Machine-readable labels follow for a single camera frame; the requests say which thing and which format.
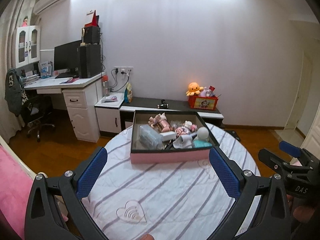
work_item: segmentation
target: bed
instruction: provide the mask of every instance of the bed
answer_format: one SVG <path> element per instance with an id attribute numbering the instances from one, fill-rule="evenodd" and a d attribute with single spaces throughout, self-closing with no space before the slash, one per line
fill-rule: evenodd
<path id="1" fill-rule="evenodd" d="M 24 239 L 26 208 L 35 177 L 36 174 L 0 136 L 0 211 L 21 239 Z M 59 196 L 57 196 L 57 203 L 64 219 L 67 220 L 68 212 Z"/>
<path id="2" fill-rule="evenodd" d="M 207 124 L 224 153 L 259 176 L 248 151 L 230 134 Z M 136 240 L 150 233 L 156 240 L 207 239 L 228 213 L 228 197 L 208 160 L 170 164 L 130 162 L 132 127 L 110 140 L 108 161 L 82 202 L 109 239 Z M 238 234 L 247 230 L 256 196 Z"/>

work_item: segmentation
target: speaker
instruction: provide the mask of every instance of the speaker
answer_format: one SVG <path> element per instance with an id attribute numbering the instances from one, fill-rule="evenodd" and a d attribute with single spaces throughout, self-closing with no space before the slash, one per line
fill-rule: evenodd
<path id="1" fill-rule="evenodd" d="M 97 26 L 84 27 L 83 42 L 85 44 L 100 44 L 100 28 Z"/>
<path id="2" fill-rule="evenodd" d="M 88 44 L 77 48 L 79 78 L 91 78 L 102 71 L 101 46 Z"/>

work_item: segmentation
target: finger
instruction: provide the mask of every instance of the finger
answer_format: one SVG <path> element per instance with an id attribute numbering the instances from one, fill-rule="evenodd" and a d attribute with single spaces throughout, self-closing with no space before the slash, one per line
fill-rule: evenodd
<path id="1" fill-rule="evenodd" d="M 292 201 L 293 200 L 293 196 L 290 196 L 287 194 L 287 198 L 288 198 L 288 201 Z"/>
<path id="2" fill-rule="evenodd" d="M 140 240 L 155 240 L 152 235 L 144 235 Z"/>
<path id="3" fill-rule="evenodd" d="M 307 223 L 313 216 L 314 212 L 315 209 L 311 207 L 299 206 L 294 210 L 293 217 L 302 223 Z"/>

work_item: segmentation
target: blue gripper pad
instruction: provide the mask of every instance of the blue gripper pad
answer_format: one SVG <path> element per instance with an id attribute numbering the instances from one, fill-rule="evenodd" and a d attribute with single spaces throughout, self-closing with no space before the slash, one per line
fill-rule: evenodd
<path id="1" fill-rule="evenodd" d="M 228 196 L 238 199 L 241 194 L 239 180 L 215 148 L 210 150 L 209 161 Z"/>
<path id="2" fill-rule="evenodd" d="M 301 155 L 300 148 L 295 147 L 286 141 L 282 141 L 279 143 L 279 149 L 295 158 L 299 158 Z"/>
<path id="3" fill-rule="evenodd" d="M 98 179 L 104 165 L 106 165 L 108 153 L 105 148 L 101 148 L 96 156 L 92 159 L 88 167 L 82 173 L 77 182 L 76 195 L 79 200 L 87 197 Z"/>

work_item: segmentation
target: snack bag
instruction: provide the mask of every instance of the snack bag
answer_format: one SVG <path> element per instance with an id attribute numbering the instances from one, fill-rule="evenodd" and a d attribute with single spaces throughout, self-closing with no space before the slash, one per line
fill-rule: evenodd
<path id="1" fill-rule="evenodd" d="M 130 103 L 132 101 L 132 85 L 130 83 L 127 84 L 127 88 L 124 91 L 124 101 L 126 103 Z"/>

